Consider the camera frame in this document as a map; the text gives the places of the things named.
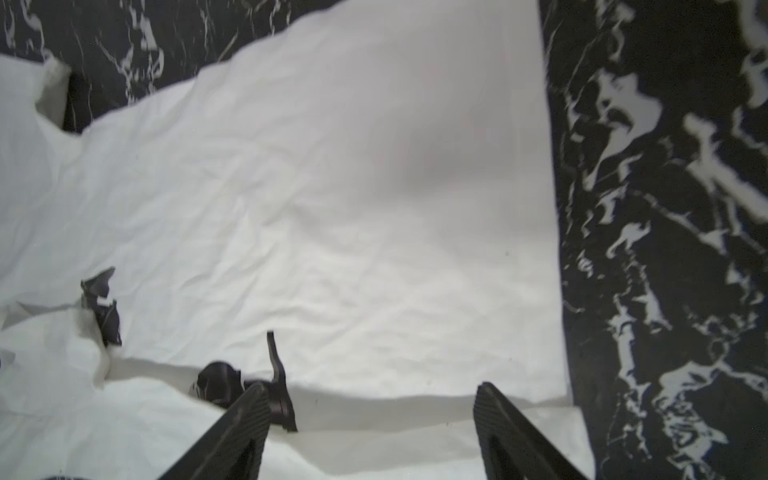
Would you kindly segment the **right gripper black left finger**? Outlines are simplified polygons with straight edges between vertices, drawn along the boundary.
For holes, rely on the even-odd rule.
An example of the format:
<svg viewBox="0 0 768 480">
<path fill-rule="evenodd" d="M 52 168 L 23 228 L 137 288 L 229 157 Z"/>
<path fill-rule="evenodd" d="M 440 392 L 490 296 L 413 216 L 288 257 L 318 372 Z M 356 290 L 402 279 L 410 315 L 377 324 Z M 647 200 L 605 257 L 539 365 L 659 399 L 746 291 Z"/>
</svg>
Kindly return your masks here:
<svg viewBox="0 0 768 480">
<path fill-rule="evenodd" d="M 267 388 L 252 385 L 160 480 L 256 480 L 270 415 Z"/>
</svg>

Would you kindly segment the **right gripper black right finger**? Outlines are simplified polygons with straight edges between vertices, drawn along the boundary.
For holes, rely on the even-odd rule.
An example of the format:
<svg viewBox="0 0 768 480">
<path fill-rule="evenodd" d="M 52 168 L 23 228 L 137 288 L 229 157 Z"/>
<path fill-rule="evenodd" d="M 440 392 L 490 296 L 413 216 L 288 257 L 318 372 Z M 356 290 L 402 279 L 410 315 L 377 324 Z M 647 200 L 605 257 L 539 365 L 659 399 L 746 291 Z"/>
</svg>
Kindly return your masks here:
<svg viewBox="0 0 768 480">
<path fill-rule="evenodd" d="M 473 421 L 487 479 L 586 479 L 490 382 L 477 388 Z"/>
</svg>

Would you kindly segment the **white printed t-shirt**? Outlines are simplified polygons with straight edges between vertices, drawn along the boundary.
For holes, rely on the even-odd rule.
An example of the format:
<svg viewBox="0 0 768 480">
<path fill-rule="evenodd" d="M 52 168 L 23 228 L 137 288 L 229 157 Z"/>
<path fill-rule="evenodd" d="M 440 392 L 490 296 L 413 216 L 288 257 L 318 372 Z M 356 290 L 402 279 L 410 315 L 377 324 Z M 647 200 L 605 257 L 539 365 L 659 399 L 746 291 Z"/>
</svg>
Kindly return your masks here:
<svg viewBox="0 0 768 480">
<path fill-rule="evenodd" d="M 79 135 L 67 74 L 1 60 L 3 478 L 159 477 L 268 332 L 265 479 L 481 479 L 486 381 L 594 476 L 536 2 L 345 1 Z"/>
</svg>

